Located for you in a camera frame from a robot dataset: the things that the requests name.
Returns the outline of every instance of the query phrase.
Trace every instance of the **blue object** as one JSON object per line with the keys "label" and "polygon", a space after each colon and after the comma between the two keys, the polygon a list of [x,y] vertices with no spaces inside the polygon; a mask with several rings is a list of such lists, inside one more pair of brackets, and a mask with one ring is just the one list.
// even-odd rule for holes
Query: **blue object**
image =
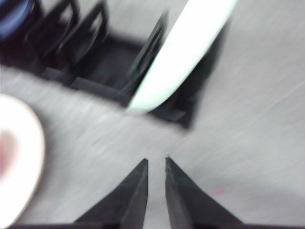
{"label": "blue object", "polygon": [[[4,7],[12,0],[0,0],[0,10],[4,11]],[[14,6],[5,12],[6,15],[0,16],[0,42],[8,39],[26,20],[33,7],[33,0],[20,0],[13,3]]]}

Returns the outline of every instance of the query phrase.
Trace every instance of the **floor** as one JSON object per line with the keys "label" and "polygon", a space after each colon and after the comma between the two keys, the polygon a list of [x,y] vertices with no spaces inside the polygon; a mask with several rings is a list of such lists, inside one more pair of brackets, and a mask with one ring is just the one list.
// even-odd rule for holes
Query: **floor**
{"label": "floor", "polygon": [[[43,0],[47,9],[53,2]],[[84,14],[94,2],[81,1]],[[142,38],[166,6],[172,27],[186,0],[108,2],[113,29]],[[19,223],[75,220],[145,157],[144,228],[169,228],[170,155],[242,221],[305,225],[304,12],[303,0],[237,3],[191,131],[2,67],[1,92],[34,109],[47,142],[41,182]]]}

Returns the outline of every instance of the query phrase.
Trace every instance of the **white object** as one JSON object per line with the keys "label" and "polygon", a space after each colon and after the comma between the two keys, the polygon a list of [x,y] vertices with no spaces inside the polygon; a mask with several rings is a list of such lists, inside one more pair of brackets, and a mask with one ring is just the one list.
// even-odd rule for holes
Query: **white object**
{"label": "white object", "polygon": [[128,111],[144,114],[169,98],[209,50],[237,0],[188,0]]}
{"label": "white object", "polygon": [[35,113],[0,94],[0,228],[12,224],[29,202],[43,168],[45,141]]}

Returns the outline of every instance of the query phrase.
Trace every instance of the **white curved edge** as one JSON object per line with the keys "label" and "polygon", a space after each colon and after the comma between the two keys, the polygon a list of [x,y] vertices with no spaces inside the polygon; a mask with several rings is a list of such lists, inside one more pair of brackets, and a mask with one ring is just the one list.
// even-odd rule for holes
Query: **white curved edge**
{"label": "white curved edge", "polygon": [[237,0],[189,0],[139,85],[127,112],[144,114],[168,99],[209,50]]}
{"label": "white curved edge", "polygon": [[[28,117],[24,121],[28,123],[28,125],[35,124],[35,126],[32,125],[32,128],[33,131],[36,131],[37,138],[34,138],[33,135],[31,135],[31,131],[28,130],[28,136],[30,136],[30,138],[33,138],[33,142],[27,143],[27,146],[34,146],[34,151],[36,151],[38,154],[36,161],[33,160],[33,157],[28,157],[33,161],[32,165],[30,163],[28,163],[27,165],[22,165],[22,169],[25,175],[32,175],[29,180],[22,179],[17,181],[10,179],[10,181],[7,181],[7,177],[5,178],[5,180],[3,180],[2,177],[0,178],[0,229],[5,229],[8,228],[19,218],[19,216],[22,214],[29,201],[31,200],[38,186],[45,163],[45,135],[39,118],[30,109],[28,105],[26,105],[23,101],[6,94],[0,93],[0,97],[6,97],[8,100],[10,100],[11,103],[17,105],[18,109],[21,108],[20,111],[22,112],[17,114],[20,120],[22,120],[22,115],[26,113]],[[12,175],[13,178],[18,178],[16,177],[16,174],[16,171],[14,171]]]}

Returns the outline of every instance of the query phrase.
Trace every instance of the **black frame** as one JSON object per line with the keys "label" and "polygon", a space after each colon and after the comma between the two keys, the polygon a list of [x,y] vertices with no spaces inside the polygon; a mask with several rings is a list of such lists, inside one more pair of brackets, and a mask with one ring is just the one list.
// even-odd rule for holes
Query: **black frame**
{"label": "black frame", "polygon": [[[73,10],[71,20],[63,24],[64,30],[55,40],[49,41],[46,34],[50,31],[56,34],[52,28],[59,28],[56,25],[60,15],[69,5]],[[92,31],[92,24],[99,15],[102,22]],[[146,42],[139,42],[109,30],[105,0],[101,0],[80,24],[76,0],[61,0],[25,35],[12,41],[12,45],[0,46],[1,56],[9,60],[4,64],[128,106],[162,46],[166,18],[165,14],[159,19]],[[202,97],[200,91],[212,72],[223,36],[224,29],[183,84],[150,114],[184,128],[192,126]]]}

